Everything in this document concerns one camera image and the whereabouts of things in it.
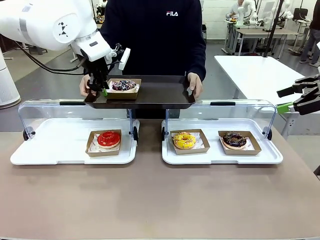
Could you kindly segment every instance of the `hand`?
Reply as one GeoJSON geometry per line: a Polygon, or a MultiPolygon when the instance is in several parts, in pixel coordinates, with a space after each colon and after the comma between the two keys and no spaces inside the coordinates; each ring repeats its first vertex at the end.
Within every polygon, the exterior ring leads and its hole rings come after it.
{"type": "Polygon", "coordinates": [[[83,97],[87,97],[89,95],[89,92],[91,91],[91,93],[94,96],[96,96],[97,93],[95,91],[90,90],[90,87],[88,87],[88,80],[90,80],[90,76],[88,74],[84,75],[79,85],[80,94],[83,97]]]}
{"type": "Polygon", "coordinates": [[[198,74],[190,72],[188,74],[188,81],[190,83],[190,90],[193,91],[194,98],[199,98],[200,94],[204,91],[200,77],[198,74]]]}

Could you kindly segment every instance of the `donut box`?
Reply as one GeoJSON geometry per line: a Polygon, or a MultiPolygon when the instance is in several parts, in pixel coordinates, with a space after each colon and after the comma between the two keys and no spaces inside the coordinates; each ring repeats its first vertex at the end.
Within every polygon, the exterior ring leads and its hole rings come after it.
{"type": "Polygon", "coordinates": [[[208,141],[208,139],[206,138],[204,132],[201,129],[174,130],[174,131],[170,131],[170,136],[171,136],[172,147],[174,148],[175,153],[177,155],[203,154],[203,153],[206,153],[210,148],[209,141],[208,141]],[[173,140],[172,140],[174,134],[178,134],[178,133],[181,133],[181,132],[190,133],[190,134],[195,136],[196,143],[195,143],[193,148],[191,148],[191,149],[179,149],[174,145],[173,140]]]}
{"type": "Polygon", "coordinates": [[[256,156],[261,152],[261,147],[257,142],[256,138],[252,135],[250,131],[218,131],[221,146],[226,155],[251,155],[256,156]],[[226,147],[223,143],[223,137],[228,132],[236,132],[241,134],[247,139],[247,143],[243,149],[235,150],[226,147]]]}
{"type": "Polygon", "coordinates": [[[109,88],[106,92],[108,93],[106,98],[113,100],[136,100],[138,97],[139,89],[141,87],[141,79],[127,79],[127,78],[110,78],[108,81],[109,88]],[[112,83],[121,80],[130,80],[136,83],[136,90],[134,92],[113,92],[112,83]]]}
{"type": "Polygon", "coordinates": [[[119,144],[117,144],[113,148],[102,148],[99,147],[97,143],[97,137],[105,132],[112,131],[115,133],[120,134],[121,137],[121,129],[107,129],[107,130],[99,130],[99,131],[92,131],[90,132],[85,153],[88,154],[90,157],[105,157],[105,156],[117,156],[120,152],[121,147],[121,138],[119,144]]]}

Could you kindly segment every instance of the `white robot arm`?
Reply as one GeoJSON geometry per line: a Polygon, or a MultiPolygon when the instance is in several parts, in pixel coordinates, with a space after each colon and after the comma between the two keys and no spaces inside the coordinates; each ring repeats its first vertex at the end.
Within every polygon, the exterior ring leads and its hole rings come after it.
{"type": "MultiPolygon", "coordinates": [[[[86,59],[84,65],[99,89],[104,88],[107,65],[118,57],[121,48],[117,45],[112,49],[97,30],[88,0],[0,1],[0,34],[54,51],[71,45],[74,53],[86,59]]],[[[126,49],[119,66],[121,70],[129,54],[130,50],[126,49]]]]}
{"type": "Polygon", "coordinates": [[[238,13],[239,13],[239,18],[237,21],[237,26],[243,26],[244,25],[244,18],[245,18],[245,13],[248,11],[253,12],[253,15],[250,17],[249,24],[250,25],[256,25],[257,21],[257,10],[256,10],[256,5],[255,1],[253,0],[244,0],[242,3],[242,6],[238,8],[238,13]]]}
{"type": "MultiPolygon", "coordinates": [[[[289,19],[293,19],[294,15],[291,13],[291,11],[289,11],[289,7],[290,7],[290,0],[284,0],[282,7],[281,7],[281,12],[282,14],[280,15],[280,17],[285,18],[285,20],[289,20],[289,19]]],[[[271,15],[269,17],[266,17],[264,20],[264,30],[265,31],[271,31],[272,26],[275,22],[275,17],[276,17],[276,12],[278,11],[277,7],[272,8],[271,11],[271,15]]]]}
{"type": "Polygon", "coordinates": [[[290,7],[290,0],[284,0],[284,3],[282,5],[282,9],[284,10],[283,17],[286,19],[293,19],[294,15],[289,11],[290,7]]]}

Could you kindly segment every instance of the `sprinkled donut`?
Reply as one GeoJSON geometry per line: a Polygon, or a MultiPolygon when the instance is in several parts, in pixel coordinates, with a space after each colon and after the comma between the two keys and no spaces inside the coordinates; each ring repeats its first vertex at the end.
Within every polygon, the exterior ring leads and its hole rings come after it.
{"type": "Polygon", "coordinates": [[[173,144],[178,149],[192,149],[196,144],[196,137],[189,132],[179,132],[173,137],[173,144]]]}
{"type": "Polygon", "coordinates": [[[223,144],[233,150],[241,150],[247,144],[247,139],[237,132],[227,132],[223,136],[223,144]]]}
{"type": "Polygon", "coordinates": [[[131,80],[120,80],[112,83],[112,90],[119,93],[134,93],[137,84],[131,80]]]}

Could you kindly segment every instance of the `white serving tray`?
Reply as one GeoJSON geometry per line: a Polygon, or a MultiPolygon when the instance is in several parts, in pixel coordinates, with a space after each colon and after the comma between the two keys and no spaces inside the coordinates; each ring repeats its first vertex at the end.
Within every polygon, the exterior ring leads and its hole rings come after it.
{"type": "MultiPolygon", "coordinates": [[[[139,130],[138,120],[133,126],[139,130]]],[[[136,156],[137,142],[129,135],[129,119],[51,118],[35,130],[11,156],[14,165],[127,164],[136,156]],[[90,157],[86,154],[91,131],[121,129],[117,156],[90,157]]]]}
{"type": "Polygon", "coordinates": [[[246,118],[220,118],[217,120],[169,119],[168,131],[202,129],[209,141],[206,153],[176,155],[170,136],[162,142],[162,158],[172,165],[189,164],[279,164],[283,156],[276,146],[262,135],[259,125],[246,118]],[[250,131],[262,151],[256,156],[226,155],[219,140],[218,131],[250,131]]]}

